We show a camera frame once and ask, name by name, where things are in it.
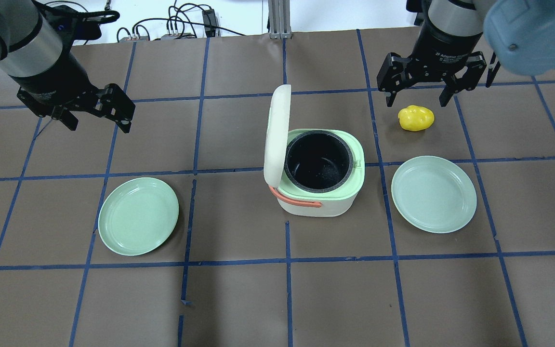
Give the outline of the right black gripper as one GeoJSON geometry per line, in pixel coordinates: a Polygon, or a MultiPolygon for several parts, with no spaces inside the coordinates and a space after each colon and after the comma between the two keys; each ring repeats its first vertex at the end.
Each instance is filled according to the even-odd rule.
{"type": "Polygon", "coordinates": [[[377,88],[385,94],[387,107],[392,107],[398,92],[417,83],[444,81],[441,107],[446,107],[456,93],[475,89],[487,69],[484,53],[473,52],[481,36],[480,32],[458,37],[433,24],[423,24],[410,56],[388,53],[377,74],[377,88]],[[465,72],[456,77],[463,68],[465,72]]]}

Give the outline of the green plate near right arm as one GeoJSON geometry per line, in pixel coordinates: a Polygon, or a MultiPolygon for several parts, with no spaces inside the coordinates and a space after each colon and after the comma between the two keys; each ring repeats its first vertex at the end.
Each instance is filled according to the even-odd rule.
{"type": "Polygon", "coordinates": [[[405,161],[391,182],[394,205],[412,226],[435,234],[460,230],[477,207],[475,186],[457,164],[437,156],[405,161]]]}

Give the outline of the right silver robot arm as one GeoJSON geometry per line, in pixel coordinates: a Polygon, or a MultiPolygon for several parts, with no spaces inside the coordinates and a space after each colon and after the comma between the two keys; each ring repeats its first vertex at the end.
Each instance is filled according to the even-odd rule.
{"type": "Polygon", "coordinates": [[[422,15],[422,27],[412,53],[388,53],[377,74],[388,107],[422,82],[445,84],[445,107],[484,72],[489,87],[501,67],[522,76],[555,70],[555,0],[409,0],[407,10],[422,15]]]}

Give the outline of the green plate near left arm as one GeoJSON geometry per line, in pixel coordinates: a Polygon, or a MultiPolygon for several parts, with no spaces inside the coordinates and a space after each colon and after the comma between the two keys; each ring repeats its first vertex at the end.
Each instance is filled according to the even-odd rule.
{"type": "Polygon", "coordinates": [[[114,189],[102,204],[97,230],[115,254],[137,256],[161,246],[179,219],[174,189],[157,178],[143,176],[114,189]]]}

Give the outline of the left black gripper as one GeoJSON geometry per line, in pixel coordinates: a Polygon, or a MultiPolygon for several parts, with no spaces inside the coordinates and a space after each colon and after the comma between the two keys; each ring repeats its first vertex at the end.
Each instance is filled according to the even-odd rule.
{"type": "Polygon", "coordinates": [[[123,133],[132,129],[135,103],[117,84],[94,86],[73,53],[63,53],[52,67],[35,76],[17,77],[17,83],[17,97],[35,116],[50,116],[71,131],[77,129],[79,119],[70,109],[105,117],[123,133]]]}

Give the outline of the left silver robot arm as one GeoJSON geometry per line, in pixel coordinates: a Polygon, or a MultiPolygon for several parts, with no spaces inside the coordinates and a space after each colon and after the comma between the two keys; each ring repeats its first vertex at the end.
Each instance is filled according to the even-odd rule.
{"type": "Polygon", "coordinates": [[[113,121],[124,133],[136,106],[115,83],[93,85],[73,53],[76,40],[101,37],[113,10],[80,13],[35,0],[0,0],[0,70],[20,87],[17,97],[35,116],[51,117],[75,131],[75,112],[113,121]]]}

